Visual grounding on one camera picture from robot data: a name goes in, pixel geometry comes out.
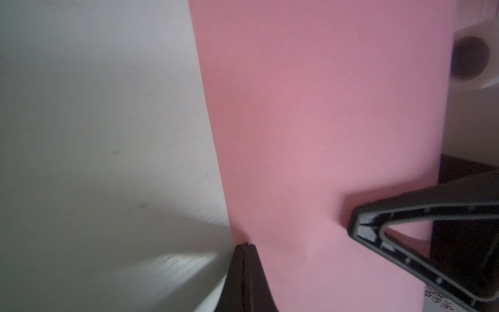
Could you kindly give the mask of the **pink rectangular paper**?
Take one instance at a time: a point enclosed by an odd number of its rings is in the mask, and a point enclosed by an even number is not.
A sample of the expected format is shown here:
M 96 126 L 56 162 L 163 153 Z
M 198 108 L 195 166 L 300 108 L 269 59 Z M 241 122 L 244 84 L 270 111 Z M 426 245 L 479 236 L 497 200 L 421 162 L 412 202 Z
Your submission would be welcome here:
M 191 1 L 229 222 L 280 311 L 421 311 L 347 234 L 437 182 L 455 1 Z

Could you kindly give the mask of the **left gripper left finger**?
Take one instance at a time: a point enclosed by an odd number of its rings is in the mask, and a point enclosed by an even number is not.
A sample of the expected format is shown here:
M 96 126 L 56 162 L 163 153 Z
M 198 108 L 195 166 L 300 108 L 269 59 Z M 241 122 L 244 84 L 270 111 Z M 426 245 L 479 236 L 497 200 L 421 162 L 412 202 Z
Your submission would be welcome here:
M 244 311 L 244 248 L 235 247 L 226 281 L 214 312 Z

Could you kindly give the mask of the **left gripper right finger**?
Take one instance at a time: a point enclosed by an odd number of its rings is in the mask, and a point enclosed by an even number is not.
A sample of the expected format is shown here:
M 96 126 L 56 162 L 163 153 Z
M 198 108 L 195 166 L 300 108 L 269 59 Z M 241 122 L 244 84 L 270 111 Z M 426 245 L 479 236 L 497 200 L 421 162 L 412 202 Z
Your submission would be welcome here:
M 278 311 L 254 244 L 243 245 L 243 311 Z

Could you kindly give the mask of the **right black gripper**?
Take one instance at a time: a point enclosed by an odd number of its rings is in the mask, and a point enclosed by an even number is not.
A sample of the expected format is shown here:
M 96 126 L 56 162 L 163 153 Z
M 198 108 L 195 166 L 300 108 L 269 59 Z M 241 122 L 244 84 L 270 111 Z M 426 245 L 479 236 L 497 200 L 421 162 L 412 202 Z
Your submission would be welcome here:
M 434 223 L 431 256 L 389 228 Z M 348 235 L 467 311 L 498 310 L 498 168 L 444 155 L 439 185 L 355 208 Z

